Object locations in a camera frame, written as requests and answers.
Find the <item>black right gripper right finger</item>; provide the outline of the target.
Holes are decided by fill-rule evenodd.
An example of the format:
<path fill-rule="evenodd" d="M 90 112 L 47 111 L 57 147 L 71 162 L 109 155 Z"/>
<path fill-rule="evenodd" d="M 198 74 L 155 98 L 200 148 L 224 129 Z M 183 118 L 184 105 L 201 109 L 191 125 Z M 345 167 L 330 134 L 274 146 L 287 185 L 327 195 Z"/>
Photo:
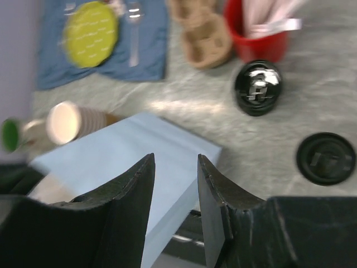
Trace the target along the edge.
<path fill-rule="evenodd" d="M 197 182 L 207 267 L 356 266 L 356 198 L 263 200 L 204 155 Z"/>

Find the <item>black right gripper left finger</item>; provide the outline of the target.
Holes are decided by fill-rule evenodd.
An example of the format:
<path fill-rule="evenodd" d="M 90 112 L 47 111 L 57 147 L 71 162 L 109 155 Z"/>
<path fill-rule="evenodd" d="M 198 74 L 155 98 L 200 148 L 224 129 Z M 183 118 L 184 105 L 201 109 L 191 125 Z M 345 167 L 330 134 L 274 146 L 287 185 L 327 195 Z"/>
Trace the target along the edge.
<path fill-rule="evenodd" d="M 140 267 L 155 181 L 148 154 L 128 171 L 69 202 L 29 193 L 44 175 L 1 165 L 2 267 Z"/>

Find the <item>light blue paper bag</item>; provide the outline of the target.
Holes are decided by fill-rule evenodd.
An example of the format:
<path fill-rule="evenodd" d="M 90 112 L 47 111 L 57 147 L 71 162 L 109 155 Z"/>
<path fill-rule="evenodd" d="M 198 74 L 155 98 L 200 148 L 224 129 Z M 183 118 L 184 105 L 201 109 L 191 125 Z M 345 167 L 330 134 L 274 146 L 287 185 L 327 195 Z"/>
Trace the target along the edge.
<path fill-rule="evenodd" d="M 155 185 L 142 266 L 152 267 L 191 210 L 197 211 L 197 157 L 214 164 L 222 148 L 151 113 L 139 113 L 31 161 L 45 173 L 30 197 L 46 204 L 89 192 L 154 154 Z"/>

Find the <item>black plastic cup lid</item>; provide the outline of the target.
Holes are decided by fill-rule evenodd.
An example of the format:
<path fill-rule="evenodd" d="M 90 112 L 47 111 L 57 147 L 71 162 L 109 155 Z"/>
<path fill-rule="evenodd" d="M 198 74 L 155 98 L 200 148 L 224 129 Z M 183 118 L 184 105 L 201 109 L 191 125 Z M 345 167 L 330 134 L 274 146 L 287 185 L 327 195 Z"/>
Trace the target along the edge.
<path fill-rule="evenodd" d="M 318 132 L 304 138 L 295 154 L 299 172 L 311 183 L 332 186 L 343 183 L 356 167 L 356 151 L 344 137 Z"/>

